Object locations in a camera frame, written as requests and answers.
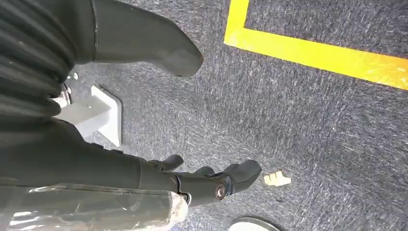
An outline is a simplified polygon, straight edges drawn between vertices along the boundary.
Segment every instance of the yellow tape line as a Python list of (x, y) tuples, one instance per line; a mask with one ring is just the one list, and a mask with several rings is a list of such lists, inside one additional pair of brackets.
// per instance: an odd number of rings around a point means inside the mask
[(408, 90), (408, 59), (246, 29), (248, 4), (249, 0), (231, 0), (225, 44)]

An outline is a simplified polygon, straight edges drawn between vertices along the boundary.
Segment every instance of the white bracket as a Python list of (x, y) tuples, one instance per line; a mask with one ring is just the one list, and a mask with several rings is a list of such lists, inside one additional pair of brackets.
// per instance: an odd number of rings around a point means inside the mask
[(61, 109), (56, 118), (78, 129), (82, 137), (99, 131), (116, 147), (122, 144), (122, 103), (102, 88), (92, 86), (92, 96)]

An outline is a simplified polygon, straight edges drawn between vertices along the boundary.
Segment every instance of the screw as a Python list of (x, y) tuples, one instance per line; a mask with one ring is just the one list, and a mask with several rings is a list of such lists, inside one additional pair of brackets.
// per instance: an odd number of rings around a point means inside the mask
[(216, 187), (216, 198), (218, 200), (222, 200), (225, 197), (225, 186), (223, 184), (220, 184)]

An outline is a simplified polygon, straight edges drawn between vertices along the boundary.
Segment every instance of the paper scrap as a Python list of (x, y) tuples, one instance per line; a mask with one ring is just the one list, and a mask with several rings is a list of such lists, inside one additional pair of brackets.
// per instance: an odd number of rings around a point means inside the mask
[(290, 177), (284, 177), (282, 171), (277, 171), (270, 175), (264, 176), (264, 181), (266, 185), (278, 187), (285, 184), (290, 184), (292, 179)]

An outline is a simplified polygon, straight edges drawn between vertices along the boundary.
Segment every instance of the clear plastic film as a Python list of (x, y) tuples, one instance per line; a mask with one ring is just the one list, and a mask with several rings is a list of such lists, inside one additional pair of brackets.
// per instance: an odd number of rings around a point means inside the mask
[(0, 231), (164, 231), (188, 206), (167, 191), (0, 185)]

